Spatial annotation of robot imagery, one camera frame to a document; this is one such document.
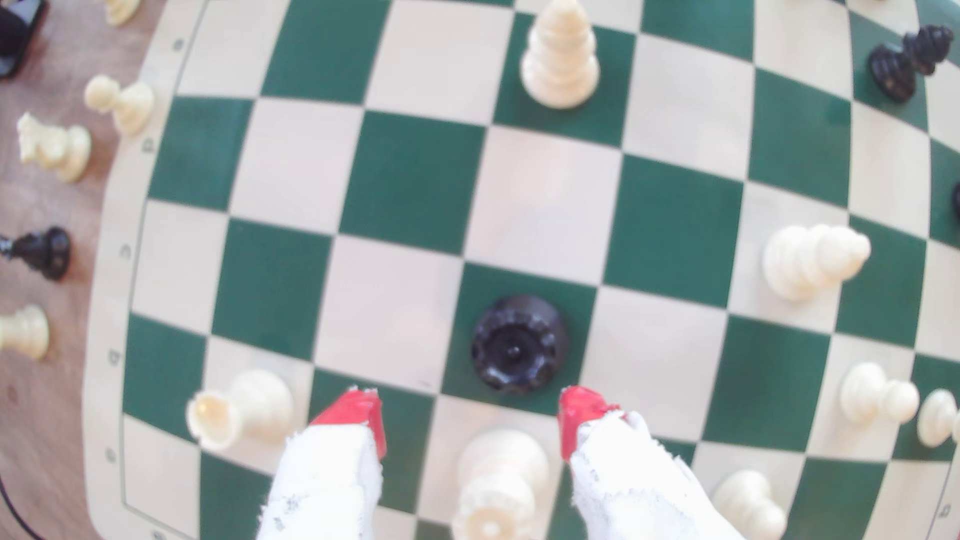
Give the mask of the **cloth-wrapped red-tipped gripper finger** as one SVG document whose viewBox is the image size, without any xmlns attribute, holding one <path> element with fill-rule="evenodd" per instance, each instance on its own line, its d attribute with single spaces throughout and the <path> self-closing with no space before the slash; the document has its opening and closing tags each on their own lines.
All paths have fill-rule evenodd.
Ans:
<svg viewBox="0 0 960 540">
<path fill-rule="evenodd" d="M 257 539 L 373 539 L 386 453 L 378 390 L 349 387 L 287 440 Z"/>
<path fill-rule="evenodd" d="M 587 539 L 742 539 L 639 412 L 571 385 L 558 396 L 558 428 Z"/>
</svg>

